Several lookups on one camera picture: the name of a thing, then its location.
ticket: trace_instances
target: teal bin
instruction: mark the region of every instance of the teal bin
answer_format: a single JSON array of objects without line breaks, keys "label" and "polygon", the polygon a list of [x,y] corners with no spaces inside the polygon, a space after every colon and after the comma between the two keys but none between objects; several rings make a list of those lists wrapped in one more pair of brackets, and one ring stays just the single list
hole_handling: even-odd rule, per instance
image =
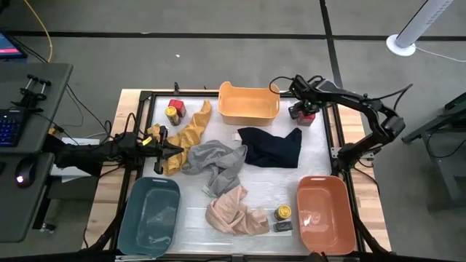
[{"label": "teal bin", "polygon": [[173,241],[180,197],[173,180],[138,179],[120,227],[118,249],[125,255],[165,254]]}]

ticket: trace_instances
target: mustard towel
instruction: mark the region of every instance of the mustard towel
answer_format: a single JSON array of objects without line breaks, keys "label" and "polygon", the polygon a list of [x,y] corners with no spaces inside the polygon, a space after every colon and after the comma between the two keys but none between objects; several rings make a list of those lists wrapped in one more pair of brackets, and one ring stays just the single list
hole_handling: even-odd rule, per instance
[{"label": "mustard towel", "polygon": [[[192,146],[196,146],[201,143],[201,135],[210,120],[211,112],[212,105],[209,100],[204,100],[201,111],[193,114],[189,124],[186,125],[178,134],[167,138],[168,143],[184,148],[184,152],[176,154],[162,163],[165,175],[173,175],[178,172],[181,169],[181,165],[186,161],[189,149],[191,149]],[[158,140],[160,140],[159,127],[160,126],[156,124],[147,129],[147,132],[151,133]]]}]

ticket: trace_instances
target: computer mouse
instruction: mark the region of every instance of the computer mouse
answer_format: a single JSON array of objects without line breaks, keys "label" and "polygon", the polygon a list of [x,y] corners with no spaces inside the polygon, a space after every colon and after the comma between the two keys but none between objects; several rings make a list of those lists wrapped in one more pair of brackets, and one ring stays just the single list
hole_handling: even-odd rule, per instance
[{"label": "computer mouse", "polygon": [[27,156],[20,160],[16,166],[15,180],[19,188],[28,188],[36,179],[36,157]]}]

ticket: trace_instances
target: orange plastic tray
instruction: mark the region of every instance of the orange plastic tray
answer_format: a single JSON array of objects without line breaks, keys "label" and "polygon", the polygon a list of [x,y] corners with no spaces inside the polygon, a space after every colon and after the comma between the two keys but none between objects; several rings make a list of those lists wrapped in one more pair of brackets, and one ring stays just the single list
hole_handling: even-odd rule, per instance
[{"label": "orange plastic tray", "polygon": [[[275,84],[271,88],[279,92]],[[226,124],[267,126],[280,111],[280,96],[269,88],[233,87],[224,82],[218,94],[218,111]]]},{"label": "orange plastic tray", "polygon": [[350,201],[344,182],[334,176],[309,176],[298,185],[301,240],[310,252],[346,255],[356,245]]}]

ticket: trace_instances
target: beige cloth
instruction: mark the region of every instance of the beige cloth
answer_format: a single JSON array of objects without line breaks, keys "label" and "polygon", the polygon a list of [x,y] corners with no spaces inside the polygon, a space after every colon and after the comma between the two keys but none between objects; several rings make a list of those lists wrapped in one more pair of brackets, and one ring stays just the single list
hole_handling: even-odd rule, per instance
[{"label": "beige cloth", "polygon": [[262,208],[252,211],[241,203],[248,190],[237,186],[220,198],[213,200],[205,213],[205,219],[215,229],[233,235],[257,235],[269,231],[269,221]]},{"label": "beige cloth", "polygon": [[[191,121],[178,134],[167,138],[168,143],[184,148],[184,152],[170,157],[162,163],[163,173],[165,175],[173,175],[181,169],[181,165],[186,162],[186,156],[192,146],[201,143],[201,135],[203,134],[207,123],[210,120],[212,105],[209,100],[204,100],[201,111],[193,114]],[[147,129],[147,132],[152,134],[157,140],[160,140],[158,124]]]}]

